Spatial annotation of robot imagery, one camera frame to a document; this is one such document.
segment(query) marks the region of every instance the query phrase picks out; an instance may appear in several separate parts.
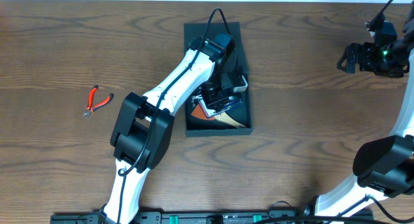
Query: open box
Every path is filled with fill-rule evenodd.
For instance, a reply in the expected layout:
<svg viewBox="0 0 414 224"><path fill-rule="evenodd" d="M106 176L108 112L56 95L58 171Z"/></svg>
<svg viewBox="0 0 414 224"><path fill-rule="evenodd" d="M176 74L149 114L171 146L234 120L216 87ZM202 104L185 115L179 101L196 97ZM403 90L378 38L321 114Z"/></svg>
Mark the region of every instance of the open box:
<svg viewBox="0 0 414 224"><path fill-rule="evenodd" d="M193 38L201 36L206 27L205 23L186 23L184 24L184 53L187 51L189 43ZM223 71L229 71L234 69L236 65L236 59L238 65L243 68L243 76L248 82L248 65L243 50L243 44L241 43L241 33L239 23L228 23L228 27L233 36L235 42L235 53L231 54L224 65ZM223 23L212 23L208 29L207 38L214 39L215 35L220 31L226 32L226 28ZM193 117L195 105L193 104L193 96L197 95L199 90L194 93L185 102L186 109L186 136L187 137L209 137L209 136L229 136L229 135L250 135L253 132L252 116L250 114L250 98L248 88L245 92L240 93L242 104L227 111L227 114L246 126L246 128L235 128L231 125L219 122L217 120L201 120Z"/></svg>

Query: tabletop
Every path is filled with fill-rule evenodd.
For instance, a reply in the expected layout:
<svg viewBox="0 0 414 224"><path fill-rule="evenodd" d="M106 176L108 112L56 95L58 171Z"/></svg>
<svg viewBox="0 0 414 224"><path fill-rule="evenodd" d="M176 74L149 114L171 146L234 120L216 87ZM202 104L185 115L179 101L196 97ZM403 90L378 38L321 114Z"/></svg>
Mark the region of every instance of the tabletop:
<svg viewBox="0 0 414 224"><path fill-rule="evenodd" d="M141 206L298 206L344 180L362 144L387 136L407 78L336 69L346 45L372 40L364 23L382 5L0 1L0 222L47 223L55 212L108 202L115 176L109 138L122 100L167 77L183 57L183 24L207 22L217 6L241 25L253 134L186 138L180 109ZM408 5L386 12L398 32L407 12ZM114 99L85 120L95 84L97 100ZM382 203L408 218L413 201L400 195Z"/></svg>

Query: wooden table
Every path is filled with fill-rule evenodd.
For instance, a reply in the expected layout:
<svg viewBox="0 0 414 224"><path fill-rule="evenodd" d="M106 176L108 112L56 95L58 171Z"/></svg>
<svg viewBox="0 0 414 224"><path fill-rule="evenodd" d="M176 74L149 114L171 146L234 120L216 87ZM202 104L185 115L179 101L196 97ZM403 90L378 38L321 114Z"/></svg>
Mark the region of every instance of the wooden table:
<svg viewBox="0 0 414 224"><path fill-rule="evenodd" d="M47 223L54 212L88 212L108 201L109 137L122 100L174 70L183 24L206 22L216 6L241 23L254 132L186 138L181 109L140 205L300 205L345 179L363 143L389 133L407 79L336 69L347 44L371 40L364 23L382 5L0 1L0 223ZM399 32L407 12L408 5L386 12ZM84 120L95 84L97 100L115 97ZM413 201L401 195L383 204L408 218Z"/></svg>

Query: wire cutter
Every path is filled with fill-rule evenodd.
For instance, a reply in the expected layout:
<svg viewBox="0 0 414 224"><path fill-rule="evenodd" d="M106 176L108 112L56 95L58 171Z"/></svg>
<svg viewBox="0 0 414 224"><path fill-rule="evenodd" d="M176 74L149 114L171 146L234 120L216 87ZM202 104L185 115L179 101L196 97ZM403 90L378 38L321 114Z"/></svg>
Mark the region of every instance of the wire cutter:
<svg viewBox="0 0 414 224"><path fill-rule="evenodd" d="M98 110L99 108L107 105L112 98L114 97L114 94L109 94L109 96L102 102L100 102L99 104L96 104L95 106L93 105L93 96L95 95L95 92L97 92L98 90L98 85L95 85L92 89L91 92L89 93L89 99L88 99L88 106L86 107L86 111L83 114L84 118L89 118L89 116L96 110Z"/></svg>

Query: wood grain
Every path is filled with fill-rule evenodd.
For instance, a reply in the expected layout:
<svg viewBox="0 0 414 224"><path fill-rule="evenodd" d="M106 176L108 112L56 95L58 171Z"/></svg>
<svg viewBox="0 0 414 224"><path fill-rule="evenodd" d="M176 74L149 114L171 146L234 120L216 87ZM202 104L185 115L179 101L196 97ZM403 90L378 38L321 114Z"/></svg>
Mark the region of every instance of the wood grain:
<svg viewBox="0 0 414 224"><path fill-rule="evenodd" d="M255 130L186 138L181 109L142 206L299 205L334 188L351 173L358 148L391 130L407 79L335 69L347 44L370 40L364 22L382 5L0 1L1 223L47 223L54 212L108 201L115 173L109 137L122 100L161 82L182 59L183 24L206 22L216 6L241 23ZM399 32L407 11L387 11ZM86 121L95 84L97 100L115 96ZM408 218L413 201L399 196L384 206Z"/></svg>

